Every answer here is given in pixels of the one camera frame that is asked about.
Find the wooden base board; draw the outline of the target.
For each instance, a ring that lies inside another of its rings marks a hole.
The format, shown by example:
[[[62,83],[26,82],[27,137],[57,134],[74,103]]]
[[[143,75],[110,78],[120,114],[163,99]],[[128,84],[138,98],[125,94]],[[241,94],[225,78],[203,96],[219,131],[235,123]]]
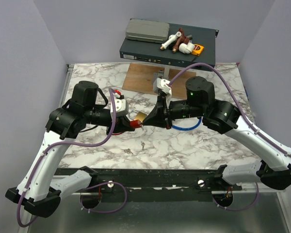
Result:
[[[169,80],[172,80],[180,70],[171,68],[170,66],[157,67],[149,66],[138,63],[131,63],[127,71],[122,89],[127,91],[133,91],[143,94],[152,94],[153,92],[153,73],[158,70],[163,70],[168,75]],[[185,100],[186,99],[186,81],[195,77],[196,72],[186,71],[183,73],[173,84],[172,97],[175,99]]]

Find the red cable padlock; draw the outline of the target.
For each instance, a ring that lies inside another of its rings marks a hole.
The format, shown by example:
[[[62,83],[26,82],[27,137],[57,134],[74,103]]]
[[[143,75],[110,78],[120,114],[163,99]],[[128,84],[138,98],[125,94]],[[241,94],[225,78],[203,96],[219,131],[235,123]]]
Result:
[[[138,121],[138,120],[133,120],[133,121],[130,122],[130,125],[136,130],[138,128],[141,128],[142,123],[140,121]],[[116,132],[116,127],[115,127],[115,129],[113,131],[113,135],[120,135],[120,134],[123,134],[123,133],[117,133]]]

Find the blue cable lock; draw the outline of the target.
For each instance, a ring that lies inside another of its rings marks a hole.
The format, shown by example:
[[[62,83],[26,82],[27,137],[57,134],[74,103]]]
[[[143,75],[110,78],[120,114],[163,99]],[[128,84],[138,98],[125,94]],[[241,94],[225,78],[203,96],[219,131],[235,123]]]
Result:
[[[198,118],[198,122],[194,126],[184,128],[184,127],[179,127],[179,126],[173,125],[172,128],[175,130],[178,130],[178,131],[191,131],[191,130],[198,128],[198,126],[201,123],[202,123],[202,118],[200,117],[200,118]]]

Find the brass padlock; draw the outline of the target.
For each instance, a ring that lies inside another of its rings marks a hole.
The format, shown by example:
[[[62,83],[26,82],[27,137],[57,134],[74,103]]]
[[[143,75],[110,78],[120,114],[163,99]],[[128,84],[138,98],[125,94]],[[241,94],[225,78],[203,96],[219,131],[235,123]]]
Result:
[[[128,117],[131,120],[138,120],[140,122],[143,122],[143,120],[147,117],[147,114],[140,111],[131,110],[129,111]]]

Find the white pvc elbow fitting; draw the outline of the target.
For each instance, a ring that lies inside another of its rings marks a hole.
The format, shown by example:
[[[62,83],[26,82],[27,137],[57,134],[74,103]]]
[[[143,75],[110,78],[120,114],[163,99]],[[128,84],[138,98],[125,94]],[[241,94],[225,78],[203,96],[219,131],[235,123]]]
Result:
[[[184,54],[190,54],[192,53],[194,49],[195,49],[195,45],[190,42],[188,44],[181,43],[178,48],[178,50]]]

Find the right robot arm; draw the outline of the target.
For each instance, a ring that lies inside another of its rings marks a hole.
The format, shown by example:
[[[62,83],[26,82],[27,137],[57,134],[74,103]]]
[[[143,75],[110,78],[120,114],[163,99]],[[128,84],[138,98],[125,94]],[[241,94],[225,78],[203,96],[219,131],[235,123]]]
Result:
[[[185,84],[187,99],[179,101],[171,101],[169,83],[160,78],[153,83],[157,102],[143,125],[170,129],[173,120],[197,117],[207,128],[238,141],[260,158],[248,165],[220,166],[213,178],[217,189],[237,183],[261,182],[275,190],[291,185],[291,148],[274,139],[265,140],[263,131],[242,116],[239,108],[215,98],[214,85],[205,78],[189,78]]]

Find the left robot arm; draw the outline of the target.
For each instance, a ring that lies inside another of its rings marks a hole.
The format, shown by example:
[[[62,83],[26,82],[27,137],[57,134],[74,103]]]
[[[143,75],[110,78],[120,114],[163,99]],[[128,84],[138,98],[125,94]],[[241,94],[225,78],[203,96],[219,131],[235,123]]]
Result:
[[[103,105],[96,103],[98,94],[105,100]],[[28,173],[18,186],[9,188],[5,194],[7,199],[17,204],[17,220],[20,220],[21,209],[33,216],[47,218],[65,197],[80,190],[92,192],[100,185],[112,184],[103,182],[98,172],[86,166],[58,182],[52,182],[61,159],[71,145],[99,147],[113,133],[134,130],[127,118],[129,104],[124,96],[111,88],[109,94],[109,98],[103,95],[96,83],[80,81],[74,86],[71,99],[50,113],[41,147]],[[88,124],[107,127],[106,138],[88,145],[76,142],[78,134]]]

